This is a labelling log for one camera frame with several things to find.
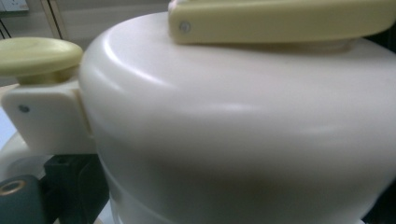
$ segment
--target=round knob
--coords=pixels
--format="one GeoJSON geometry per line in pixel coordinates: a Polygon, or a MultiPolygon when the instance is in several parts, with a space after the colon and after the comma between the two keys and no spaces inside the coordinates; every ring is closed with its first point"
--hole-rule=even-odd
{"type": "Polygon", "coordinates": [[[20,84],[58,83],[70,77],[63,71],[79,64],[83,51],[73,43],[42,37],[0,41],[0,77],[20,84]]]}

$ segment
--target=cream plastic housing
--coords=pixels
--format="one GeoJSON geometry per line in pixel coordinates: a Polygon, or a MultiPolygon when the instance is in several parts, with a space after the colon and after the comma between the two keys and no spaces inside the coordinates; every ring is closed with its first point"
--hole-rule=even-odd
{"type": "Polygon", "coordinates": [[[364,39],[177,45],[166,23],[123,22],[81,63],[117,218],[357,223],[396,176],[396,56],[364,39]]]}
{"type": "Polygon", "coordinates": [[[177,43],[285,43],[372,35],[396,20],[395,0],[174,0],[177,43]]]}
{"type": "Polygon", "coordinates": [[[2,106],[18,133],[0,151],[0,180],[20,175],[15,166],[29,157],[96,153],[75,78],[19,86],[4,95],[2,106]]]}

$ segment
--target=screw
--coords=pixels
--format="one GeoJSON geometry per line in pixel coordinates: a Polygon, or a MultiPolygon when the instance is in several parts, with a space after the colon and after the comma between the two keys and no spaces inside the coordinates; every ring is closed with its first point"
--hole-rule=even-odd
{"type": "Polygon", "coordinates": [[[178,29],[183,32],[184,34],[188,33],[191,29],[191,24],[187,21],[183,21],[178,26],[178,29]]]}
{"type": "Polygon", "coordinates": [[[18,109],[22,112],[22,113],[29,113],[30,108],[27,105],[19,105],[18,109]]]}

